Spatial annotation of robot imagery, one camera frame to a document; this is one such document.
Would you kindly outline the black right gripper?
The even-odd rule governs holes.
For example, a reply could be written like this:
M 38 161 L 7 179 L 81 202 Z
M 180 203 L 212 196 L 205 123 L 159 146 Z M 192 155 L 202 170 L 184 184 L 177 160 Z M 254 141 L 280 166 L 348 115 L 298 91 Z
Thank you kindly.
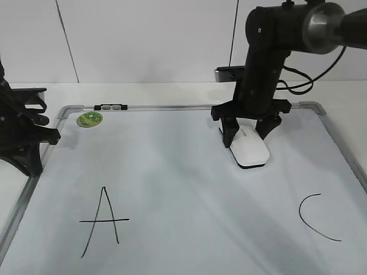
M 289 50 L 249 49 L 243 74 L 236 81 L 233 99 L 211 108 L 212 119 L 221 119 L 225 148 L 231 146 L 240 129 L 236 118 L 258 120 L 255 130 L 264 140 L 282 122 L 281 117 L 274 114 L 290 112 L 288 100 L 274 99 L 282 67 L 289 55 Z

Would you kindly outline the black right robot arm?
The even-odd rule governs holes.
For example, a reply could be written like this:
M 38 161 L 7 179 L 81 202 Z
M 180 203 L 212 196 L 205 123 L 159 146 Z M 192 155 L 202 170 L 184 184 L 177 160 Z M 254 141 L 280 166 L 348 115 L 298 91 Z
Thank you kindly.
M 256 120 L 256 132 L 265 138 L 281 124 L 280 114 L 289 113 L 291 103 L 275 99 L 274 93 L 292 52 L 365 49 L 366 10 L 347 14 L 340 5 L 326 1 L 258 6 L 247 17 L 245 35 L 249 45 L 245 64 L 215 70 L 218 83 L 236 84 L 232 100 L 211 109 L 212 119 L 221 121 L 226 147 L 239 131 L 239 118 Z

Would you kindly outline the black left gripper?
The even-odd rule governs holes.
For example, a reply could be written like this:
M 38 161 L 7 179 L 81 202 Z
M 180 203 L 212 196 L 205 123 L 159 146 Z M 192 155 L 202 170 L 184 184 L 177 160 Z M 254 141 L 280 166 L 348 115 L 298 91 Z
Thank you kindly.
M 61 136 L 48 128 L 46 88 L 11 88 L 1 67 L 1 157 L 26 176 L 39 176 L 42 171 L 40 144 L 56 145 Z

